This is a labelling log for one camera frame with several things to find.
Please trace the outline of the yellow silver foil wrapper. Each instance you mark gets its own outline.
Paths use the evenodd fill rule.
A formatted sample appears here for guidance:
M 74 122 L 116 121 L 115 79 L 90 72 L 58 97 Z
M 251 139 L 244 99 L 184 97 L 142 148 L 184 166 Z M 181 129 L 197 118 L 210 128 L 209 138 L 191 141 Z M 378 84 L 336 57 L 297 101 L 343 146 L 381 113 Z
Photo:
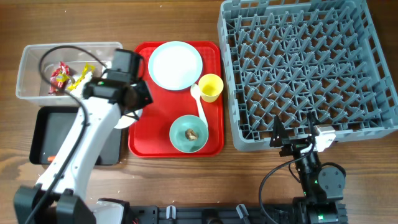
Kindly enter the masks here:
M 86 82 L 91 80 L 94 70 L 95 70 L 94 65 L 90 65 L 90 64 L 86 63 L 79 78 L 74 83 L 72 83 L 67 89 L 72 91 L 72 90 L 76 90 L 77 88 L 83 87 L 83 85 Z

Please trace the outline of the orange carrot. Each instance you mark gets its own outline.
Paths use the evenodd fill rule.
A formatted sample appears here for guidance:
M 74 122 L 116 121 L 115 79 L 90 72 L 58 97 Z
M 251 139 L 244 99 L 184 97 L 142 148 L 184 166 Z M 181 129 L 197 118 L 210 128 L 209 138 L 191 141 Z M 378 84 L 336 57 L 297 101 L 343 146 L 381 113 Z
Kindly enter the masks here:
M 49 156 L 49 157 L 47 158 L 47 161 L 48 161 L 48 162 L 53 162 L 54 159 L 55 159 L 55 156 Z

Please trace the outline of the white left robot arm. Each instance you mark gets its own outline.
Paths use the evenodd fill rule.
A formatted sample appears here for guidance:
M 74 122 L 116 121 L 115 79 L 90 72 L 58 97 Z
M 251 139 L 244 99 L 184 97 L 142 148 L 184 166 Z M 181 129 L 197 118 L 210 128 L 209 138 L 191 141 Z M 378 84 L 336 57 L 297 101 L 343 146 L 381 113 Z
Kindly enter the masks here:
M 83 201 L 91 171 L 114 128 L 124 116 L 152 103 L 137 72 L 108 70 L 83 87 L 78 114 L 59 152 L 34 187 L 14 196 L 19 223 L 131 223 L 128 202 L 106 199 L 89 207 Z

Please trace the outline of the light blue rice bowl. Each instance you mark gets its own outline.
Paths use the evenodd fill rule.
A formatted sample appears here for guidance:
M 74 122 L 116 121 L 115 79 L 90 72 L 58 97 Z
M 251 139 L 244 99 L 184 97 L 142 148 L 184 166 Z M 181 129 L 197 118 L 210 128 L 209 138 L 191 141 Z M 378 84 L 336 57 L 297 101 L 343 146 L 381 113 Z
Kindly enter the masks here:
M 128 112 L 125 115 L 122 115 L 121 118 L 119 119 L 118 123 L 115 125 L 114 129 L 124 129 L 130 127 L 133 123 L 136 121 L 139 121 L 139 119 L 142 116 L 143 109 L 136 110 L 134 112 Z

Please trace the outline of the red candy wrapper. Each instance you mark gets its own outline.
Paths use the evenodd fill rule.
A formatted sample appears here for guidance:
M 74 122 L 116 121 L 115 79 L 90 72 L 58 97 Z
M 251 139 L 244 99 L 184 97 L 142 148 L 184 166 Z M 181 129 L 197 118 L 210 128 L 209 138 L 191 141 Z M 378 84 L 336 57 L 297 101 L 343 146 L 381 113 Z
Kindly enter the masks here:
M 57 88 L 64 90 L 70 79 L 70 67 L 64 62 L 59 62 L 58 68 L 53 72 L 50 77 L 51 84 Z

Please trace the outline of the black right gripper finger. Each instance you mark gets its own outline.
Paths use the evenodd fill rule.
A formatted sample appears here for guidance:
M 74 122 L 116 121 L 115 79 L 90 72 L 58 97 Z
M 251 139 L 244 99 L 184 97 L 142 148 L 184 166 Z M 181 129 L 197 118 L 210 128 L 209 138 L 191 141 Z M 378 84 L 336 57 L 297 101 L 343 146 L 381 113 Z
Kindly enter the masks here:
M 288 143 L 288 134 L 278 116 L 274 116 L 270 147 L 282 147 Z
M 312 112 L 307 113 L 307 121 L 308 121 L 308 130 L 310 131 L 309 134 L 311 136 L 315 136 L 315 134 L 316 134 L 315 128 L 314 128 L 315 118 L 314 118 Z

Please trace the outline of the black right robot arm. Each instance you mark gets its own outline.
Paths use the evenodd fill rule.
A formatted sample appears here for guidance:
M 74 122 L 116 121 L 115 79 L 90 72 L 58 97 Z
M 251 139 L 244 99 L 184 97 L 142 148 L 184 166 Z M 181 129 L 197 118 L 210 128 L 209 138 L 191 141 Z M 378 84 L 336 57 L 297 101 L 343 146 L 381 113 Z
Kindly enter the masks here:
M 287 167 L 295 165 L 303 196 L 295 197 L 291 205 L 263 205 L 266 223 L 348 223 L 346 205 L 340 203 L 346 171 L 333 162 L 321 163 L 318 156 L 330 147 L 336 131 L 312 113 L 307 114 L 307 121 L 308 136 L 298 138 L 290 137 L 280 118 L 274 118 L 270 146 L 280 147 L 281 157 L 293 157 Z

